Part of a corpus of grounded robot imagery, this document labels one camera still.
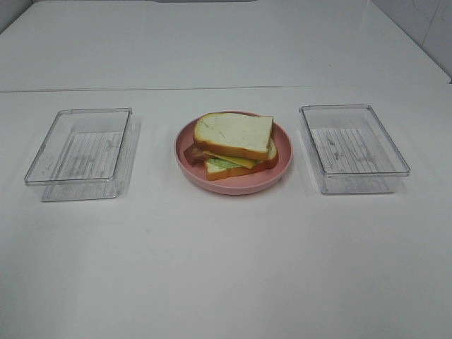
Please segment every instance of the bread slice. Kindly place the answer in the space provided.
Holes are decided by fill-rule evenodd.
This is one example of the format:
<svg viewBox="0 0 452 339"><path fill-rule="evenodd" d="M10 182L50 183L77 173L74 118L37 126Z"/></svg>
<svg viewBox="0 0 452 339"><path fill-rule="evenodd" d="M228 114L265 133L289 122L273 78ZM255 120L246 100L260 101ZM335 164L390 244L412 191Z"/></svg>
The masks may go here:
<svg viewBox="0 0 452 339"><path fill-rule="evenodd" d="M267 160L273 117L207 113L196 122L194 143L221 155Z"/></svg>
<svg viewBox="0 0 452 339"><path fill-rule="evenodd" d="M223 159L213 158L205 160L204 165L206 167L207 180L238 177L240 175L262 172L264 170L274 168L278 163L278 149L276 148L273 139L270 139L268 148L269 151L267 160L256 160L256 164L251 169Z"/></svg>

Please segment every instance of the wall tile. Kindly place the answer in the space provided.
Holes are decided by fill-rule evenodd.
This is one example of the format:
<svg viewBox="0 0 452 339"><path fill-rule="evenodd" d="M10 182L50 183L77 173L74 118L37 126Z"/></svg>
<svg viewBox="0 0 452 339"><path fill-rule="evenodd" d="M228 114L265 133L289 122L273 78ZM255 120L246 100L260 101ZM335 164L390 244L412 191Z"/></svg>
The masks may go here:
<svg viewBox="0 0 452 339"><path fill-rule="evenodd" d="M373 0L420 46L440 0Z"/></svg>
<svg viewBox="0 0 452 339"><path fill-rule="evenodd" d="M423 48L452 77L452 0L441 0Z"/></svg>

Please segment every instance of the sandwich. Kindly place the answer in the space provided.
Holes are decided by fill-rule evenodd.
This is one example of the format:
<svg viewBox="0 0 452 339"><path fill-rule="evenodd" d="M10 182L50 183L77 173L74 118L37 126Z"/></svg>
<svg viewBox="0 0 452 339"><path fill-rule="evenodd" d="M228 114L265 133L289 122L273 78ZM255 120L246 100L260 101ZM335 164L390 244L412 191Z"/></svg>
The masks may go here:
<svg viewBox="0 0 452 339"><path fill-rule="evenodd" d="M196 122L184 155L191 165L203 162L208 180L261 172L278 163L272 130L273 117L208 113Z"/></svg>

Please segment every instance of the plastic storage bin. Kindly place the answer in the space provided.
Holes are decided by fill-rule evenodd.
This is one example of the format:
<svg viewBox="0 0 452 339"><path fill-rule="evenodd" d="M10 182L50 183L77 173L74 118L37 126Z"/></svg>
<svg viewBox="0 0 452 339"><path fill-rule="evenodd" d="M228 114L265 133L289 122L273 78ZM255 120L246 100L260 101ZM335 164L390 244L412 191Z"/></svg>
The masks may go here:
<svg viewBox="0 0 452 339"><path fill-rule="evenodd" d="M60 111L25 176L41 201L118 196L134 155L131 109Z"/></svg>
<svg viewBox="0 0 452 339"><path fill-rule="evenodd" d="M304 106L299 111L323 194L390 193L410 174L369 105Z"/></svg>

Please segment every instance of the container rim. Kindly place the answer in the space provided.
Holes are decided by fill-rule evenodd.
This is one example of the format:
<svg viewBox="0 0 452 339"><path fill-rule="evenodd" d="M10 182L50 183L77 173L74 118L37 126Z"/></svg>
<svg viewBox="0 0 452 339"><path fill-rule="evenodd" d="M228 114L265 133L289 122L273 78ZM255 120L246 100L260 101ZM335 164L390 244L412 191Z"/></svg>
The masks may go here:
<svg viewBox="0 0 452 339"><path fill-rule="evenodd" d="M113 174L110 177L105 178L89 178L89 179L52 179L52 180L30 180L30 175L32 174L33 170L35 169L36 163L39 160L40 156L44 152L44 149L47 145L47 142L50 139L50 136L55 129L55 126L58 123L58 120L63 115L70 115L70 114L102 114L102 113L111 113L111 112L127 112L127 118L126 123L124 124L124 128L122 131L122 138L121 143L119 144L118 154L116 157L116 161L114 163L114 169ZM44 186L48 184L75 184L75 183L93 183L93 182L111 182L114 180L114 178L117 175L118 170L118 162L121 158L121 154L124 152L124 139L126 136L126 133L129 129L129 124L131 120L132 115L132 109L130 107L123 107L123 108L95 108L95 109L64 109L56 113L56 116L54 118L54 121L52 122L52 125L50 126L44 141L42 142L38 152L36 153L35 158L33 159L30 168L27 171L27 174L23 178L26 186Z"/></svg>
<svg viewBox="0 0 452 339"><path fill-rule="evenodd" d="M398 159L401 161L403 167L405 168L405 171L392 171L392 172L336 172L336 173L327 173L325 171L325 167L323 166L323 163L321 161L319 150L317 149L317 145L314 141L314 137L312 136L311 127L309 125L309 122L307 120L305 111L309 110L315 110L315 109L367 109L376 123L379 125L379 128L381 129L381 132L387 138L388 142L390 143L392 149L398 156ZM307 126L309 141L311 143L312 148L315 150L316 154L316 160L319 164L320 170L322 172L322 175L328 178L339 178L339 177L408 177L410 175L411 169L410 166L406 163L404 157L400 153L399 149L395 145L393 139L389 136L389 133L384 128L383 124L381 123L380 119L376 115L374 109L371 105L366 104L353 104L353 105L309 105L309 106L301 106L299 108L299 113L301 114L304 123Z"/></svg>

